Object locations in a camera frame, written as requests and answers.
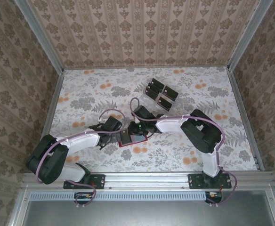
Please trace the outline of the aluminium lower frame bar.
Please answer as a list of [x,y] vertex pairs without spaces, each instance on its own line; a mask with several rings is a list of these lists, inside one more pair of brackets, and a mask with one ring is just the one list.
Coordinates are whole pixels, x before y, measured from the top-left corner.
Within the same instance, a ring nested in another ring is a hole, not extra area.
[[275,223],[275,193],[271,188],[269,188],[266,190],[266,196],[273,217],[273,221]]
[[27,189],[18,193],[8,226],[22,226],[30,202],[30,193]]

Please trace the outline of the aluminium corner post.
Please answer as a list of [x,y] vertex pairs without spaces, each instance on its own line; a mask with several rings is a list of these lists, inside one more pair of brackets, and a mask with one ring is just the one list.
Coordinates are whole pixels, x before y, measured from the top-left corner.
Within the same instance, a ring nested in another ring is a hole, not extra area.
[[265,14],[270,8],[273,0],[260,0],[252,17],[246,26],[243,35],[241,36],[228,64],[227,67],[230,72],[232,72],[237,66],[239,60],[241,59],[243,53],[246,51],[251,39],[254,37],[256,30],[258,29],[260,23],[262,22]]
[[41,44],[41,47],[45,51],[46,55],[48,56],[50,62],[52,63],[55,71],[58,75],[63,74],[64,67],[59,59],[57,53],[55,52],[52,44],[50,43],[49,38],[46,35],[46,32],[41,26],[37,16],[34,14],[31,6],[29,5],[27,0],[15,0],[17,6],[19,7],[20,11],[22,12],[23,16],[27,20],[28,25],[30,26],[31,30],[35,34],[37,40]]

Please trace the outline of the aluminium table side rail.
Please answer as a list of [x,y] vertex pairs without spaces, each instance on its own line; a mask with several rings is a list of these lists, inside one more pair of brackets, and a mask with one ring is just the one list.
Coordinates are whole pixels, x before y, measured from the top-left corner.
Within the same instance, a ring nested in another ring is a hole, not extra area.
[[54,115],[55,115],[55,110],[58,104],[58,99],[59,99],[59,95],[62,89],[62,85],[63,85],[63,80],[64,80],[64,75],[60,74],[58,76],[58,80],[56,83],[56,87],[53,93],[53,97],[49,106],[49,111],[46,117],[46,121],[45,121],[45,125],[43,127],[43,131],[41,134],[41,137],[44,137],[45,135],[50,133],[50,129],[53,123],[53,119],[54,119]]
[[227,74],[228,74],[228,78],[229,78],[229,81],[230,81],[230,84],[232,87],[232,91],[234,93],[234,97],[236,99],[236,103],[237,103],[239,113],[240,113],[240,116],[241,116],[241,119],[242,119],[242,122],[244,125],[246,136],[249,141],[252,155],[255,160],[256,167],[260,171],[265,171],[265,167],[264,167],[262,158],[260,156],[260,152],[259,152],[256,140],[255,140],[255,137],[252,132],[252,128],[251,128],[251,125],[250,125],[250,122],[249,122],[249,119],[248,119],[248,116],[247,116],[247,113],[246,113],[246,110],[245,110],[245,107],[243,104],[242,96],[239,91],[234,73],[227,68]]

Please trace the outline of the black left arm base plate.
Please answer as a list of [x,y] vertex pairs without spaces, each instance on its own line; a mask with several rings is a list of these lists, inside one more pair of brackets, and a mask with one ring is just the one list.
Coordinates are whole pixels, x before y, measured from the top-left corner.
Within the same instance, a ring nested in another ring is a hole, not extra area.
[[[84,184],[94,187],[95,189],[104,189],[105,186],[105,175],[104,174],[88,174],[84,176],[78,184]],[[82,186],[82,185],[75,185],[68,181],[64,182],[63,189],[74,189],[74,190],[81,190],[81,189],[91,189],[90,187]]]

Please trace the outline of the floral patterned table cover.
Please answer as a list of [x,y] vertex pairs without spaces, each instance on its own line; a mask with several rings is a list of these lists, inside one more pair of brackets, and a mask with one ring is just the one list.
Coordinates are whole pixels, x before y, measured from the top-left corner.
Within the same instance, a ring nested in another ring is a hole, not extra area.
[[[152,78],[179,93],[169,112],[145,99],[145,85]],[[130,108],[137,103],[155,115],[203,111],[226,134],[219,153],[221,166],[226,170],[257,169],[224,66],[66,70],[50,134],[70,136],[110,116],[130,123]],[[92,172],[201,171],[203,167],[201,153],[179,133],[155,134],[126,147],[86,148],[66,162],[78,162]]]

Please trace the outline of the aluminium frame rail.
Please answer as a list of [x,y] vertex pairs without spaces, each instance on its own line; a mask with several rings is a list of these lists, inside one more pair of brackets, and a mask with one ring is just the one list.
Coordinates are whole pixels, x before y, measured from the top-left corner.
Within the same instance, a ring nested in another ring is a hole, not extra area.
[[[237,178],[230,176],[231,188],[222,188],[222,192],[232,191],[263,191],[275,189],[275,180],[272,172],[268,171],[232,171]],[[116,191],[189,191],[189,174],[192,172],[138,172],[138,173],[103,173],[105,175],[104,188],[100,192]],[[25,173],[20,190],[25,191],[66,191],[63,189],[64,182],[56,181],[52,184],[38,184],[35,175]]]

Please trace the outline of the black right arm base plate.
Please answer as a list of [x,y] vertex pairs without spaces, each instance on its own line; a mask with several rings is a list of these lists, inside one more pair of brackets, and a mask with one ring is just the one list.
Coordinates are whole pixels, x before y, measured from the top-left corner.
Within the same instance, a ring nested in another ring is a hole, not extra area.
[[231,180],[228,174],[221,174],[214,178],[203,174],[189,174],[188,183],[190,189],[232,188]]

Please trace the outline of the black credit card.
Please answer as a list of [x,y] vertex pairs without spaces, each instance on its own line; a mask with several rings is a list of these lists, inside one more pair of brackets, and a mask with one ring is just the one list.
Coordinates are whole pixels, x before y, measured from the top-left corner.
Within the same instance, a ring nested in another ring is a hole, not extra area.
[[161,83],[160,81],[156,80],[155,78],[152,78],[150,84],[156,86],[159,89],[163,89],[165,87],[165,85],[163,83]]
[[123,131],[121,131],[120,136],[121,136],[121,145],[127,145],[132,142],[131,136],[128,133],[127,129],[124,129]]
[[159,97],[157,104],[166,111],[169,111],[172,107],[172,103],[163,97]]
[[158,97],[158,94],[156,92],[154,92],[152,89],[150,88],[146,88],[145,90],[145,94],[150,97],[152,100],[156,100]]
[[176,92],[168,86],[165,86],[162,93],[172,101],[175,101],[178,97],[178,92]]
[[162,91],[159,87],[155,86],[152,83],[148,83],[147,88],[150,89],[150,90],[152,90],[153,92],[155,92],[157,94],[161,93],[161,91]]

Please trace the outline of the clear acrylic card rack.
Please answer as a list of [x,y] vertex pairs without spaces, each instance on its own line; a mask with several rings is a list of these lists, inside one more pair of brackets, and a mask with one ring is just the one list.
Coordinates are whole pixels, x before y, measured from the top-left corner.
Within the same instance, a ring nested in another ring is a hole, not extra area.
[[145,85],[145,89],[144,89],[144,96],[145,96],[145,99],[149,102],[149,103],[152,103],[152,105],[153,106],[155,106],[155,107],[160,107],[158,104],[157,104],[157,102],[158,102],[158,99],[159,99],[159,97],[163,97],[163,98],[165,98],[166,100],[168,100],[169,102],[171,102],[172,103],[172,106],[175,104],[175,101],[172,101],[172,100],[170,100],[169,98],[167,98],[162,92],[163,92],[163,89],[162,89],[162,91],[161,91],[161,93],[159,93],[158,94],[158,97],[157,97],[157,99],[154,101],[154,100],[152,100],[150,97],[148,97],[146,94],[145,94],[145,90],[146,90],[146,88],[147,88],[147,86],[148,86],[148,83]]

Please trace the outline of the grey metal sheet panel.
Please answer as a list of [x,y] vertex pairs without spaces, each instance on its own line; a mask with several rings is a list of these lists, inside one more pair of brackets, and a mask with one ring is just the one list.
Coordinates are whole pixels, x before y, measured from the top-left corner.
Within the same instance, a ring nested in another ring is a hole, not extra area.
[[229,201],[30,201],[22,226],[275,226],[265,191],[238,191]]

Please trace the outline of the red leather card holder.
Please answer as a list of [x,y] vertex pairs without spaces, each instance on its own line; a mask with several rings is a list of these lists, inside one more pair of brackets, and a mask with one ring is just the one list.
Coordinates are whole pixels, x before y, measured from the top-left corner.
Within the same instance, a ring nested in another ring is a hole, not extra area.
[[125,147],[125,146],[129,146],[129,145],[134,145],[134,144],[138,144],[138,143],[142,143],[148,140],[147,135],[142,135],[142,138],[133,138],[132,135],[131,136],[131,140],[132,142],[127,144],[127,145],[121,145],[121,143],[119,143],[119,147]]

